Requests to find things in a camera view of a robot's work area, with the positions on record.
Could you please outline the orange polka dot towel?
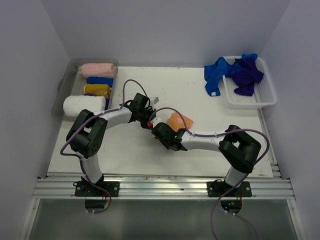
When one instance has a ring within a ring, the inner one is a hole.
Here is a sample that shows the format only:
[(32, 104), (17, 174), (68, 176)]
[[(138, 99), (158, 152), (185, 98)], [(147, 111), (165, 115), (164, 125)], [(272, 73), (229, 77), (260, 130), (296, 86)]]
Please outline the orange polka dot towel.
[[(187, 116), (183, 115), (183, 119), (186, 123), (186, 127), (189, 129), (192, 127), (194, 121)], [(172, 113), (170, 117), (167, 120), (167, 124), (175, 131), (177, 132), (179, 129), (185, 129), (185, 125), (183, 122), (183, 119), (176, 113)]]

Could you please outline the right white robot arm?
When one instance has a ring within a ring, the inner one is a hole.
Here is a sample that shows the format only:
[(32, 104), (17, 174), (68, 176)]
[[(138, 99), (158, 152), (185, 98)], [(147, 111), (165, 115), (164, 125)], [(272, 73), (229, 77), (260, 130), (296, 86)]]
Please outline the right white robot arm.
[(174, 131), (164, 122), (150, 122), (148, 125), (154, 137), (168, 150), (220, 152), (230, 164), (222, 189), (231, 197), (241, 190), (239, 182), (253, 171), (261, 150), (261, 144), (236, 125), (230, 125), (225, 132), (217, 132), (213, 136), (191, 134), (184, 128)]

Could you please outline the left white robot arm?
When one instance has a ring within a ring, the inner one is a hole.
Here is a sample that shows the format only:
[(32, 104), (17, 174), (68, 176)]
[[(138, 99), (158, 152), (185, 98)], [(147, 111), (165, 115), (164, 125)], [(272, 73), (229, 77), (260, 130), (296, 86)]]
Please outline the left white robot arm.
[(66, 136), (66, 143), (60, 154), (79, 159), (83, 179), (88, 182), (86, 190), (92, 196), (99, 196), (104, 190), (98, 151), (102, 146), (106, 130), (136, 121), (143, 129), (148, 129), (149, 118), (155, 112), (155, 104), (158, 102), (157, 97), (147, 97), (137, 93), (133, 99), (123, 102), (116, 108), (95, 113), (84, 109), (79, 113)]

